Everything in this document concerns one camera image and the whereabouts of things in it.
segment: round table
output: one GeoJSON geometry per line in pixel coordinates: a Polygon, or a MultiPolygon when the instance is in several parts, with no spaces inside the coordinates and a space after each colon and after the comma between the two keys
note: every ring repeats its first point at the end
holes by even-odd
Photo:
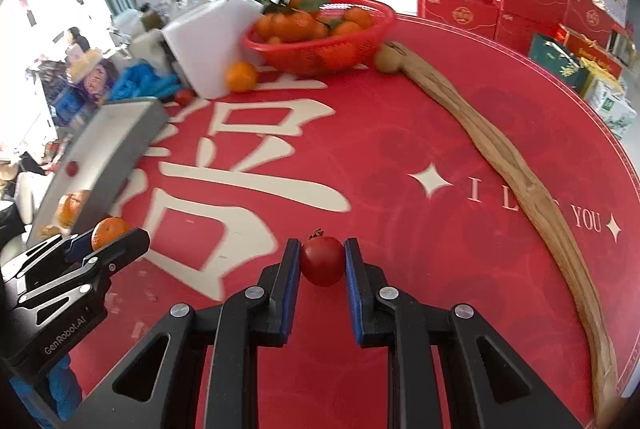
{"type": "MultiPolygon", "coordinates": [[[[582,250],[613,340],[619,391],[638,360],[638,178],[580,98],[498,44],[401,17],[389,33],[440,70],[522,153],[582,250]]],[[[170,124],[114,213],[152,237],[113,278],[110,314],[74,351],[85,392],[172,304],[255,284],[289,237],[357,237],[419,301],[472,304],[585,425],[588,346],[553,258],[460,125],[402,75],[354,69],[167,107],[170,124]]],[[[259,350],[262,429],[386,427],[386,350],[360,349],[344,279],[301,278],[289,343],[259,350]]]]}

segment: green gift box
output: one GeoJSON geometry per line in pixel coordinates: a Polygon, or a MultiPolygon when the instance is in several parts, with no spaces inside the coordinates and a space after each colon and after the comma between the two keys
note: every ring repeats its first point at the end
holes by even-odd
{"type": "Polygon", "coordinates": [[[553,73],[578,93],[589,75],[589,71],[581,65],[580,59],[547,35],[533,36],[529,48],[529,59],[553,73]]]}

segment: silver bolt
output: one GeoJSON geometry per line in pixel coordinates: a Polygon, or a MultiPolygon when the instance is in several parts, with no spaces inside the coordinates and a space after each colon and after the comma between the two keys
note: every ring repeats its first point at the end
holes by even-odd
{"type": "Polygon", "coordinates": [[[264,295],[264,288],[261,286],[250,286],[244,291],[244,296],[247,299],[259,299],[264,295]]]}
{"type": "Polygon", "coordinates": [[[470,319],[474,316],[474,309],[468,304],[459,304],[453,311],[461,319],[470,319]]]}
{"type": "Polygon", "coordinates": [[[400,292],[398,292],[398,289],[393,288],[392,286],[385,286],[383,288],[380,288],[380,292],[378,293],[380,294],[380,297],[382,297],[383,299],[386,299],[387,301],[392,301],[393,299],[396,299],[400,295],[400,292]]]}
{"type": "Polygon", "coordinates": [[[174,317],[184,317],[186,314],[189,313],[189,308],[190,307],[188,304],[177,303],[171,307],[171,310],[169,310],[169,313],[171,313],[172,316],[174,317]]]}

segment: wooden cane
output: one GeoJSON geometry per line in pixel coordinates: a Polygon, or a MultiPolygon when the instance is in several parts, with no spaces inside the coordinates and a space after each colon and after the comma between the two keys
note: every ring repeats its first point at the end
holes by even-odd
{"type": "Polygon", "coordinates": [[[402,44],[387,44],[402,54],[402,72],[460,122],[476,149],[511,187],[556,261],[589,343],[593,410],[597,427],[606,429],[621,405],[616,392],[616,354],[607,334],[598,291],[558,205],[509,139],[462,98],[440,72],[402,44]]]}

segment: fruit basket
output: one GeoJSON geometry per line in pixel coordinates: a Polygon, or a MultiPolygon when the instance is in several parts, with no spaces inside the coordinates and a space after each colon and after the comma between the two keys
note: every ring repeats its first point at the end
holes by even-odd
{"type": "Polygon", "coordinates": [[[373,26],[346,35],[284,44],[265,43],[255,32],[255,27],[251,27],[244,33],[241,43],[260,52],[267,64],[294,75],[314,76],[338,72],[360,63],[367,64],[396,20],[396,12],[378,1],[331,0],[321,7],[317,18],[337,18],[353,6],[369,12],[373,26]]]}

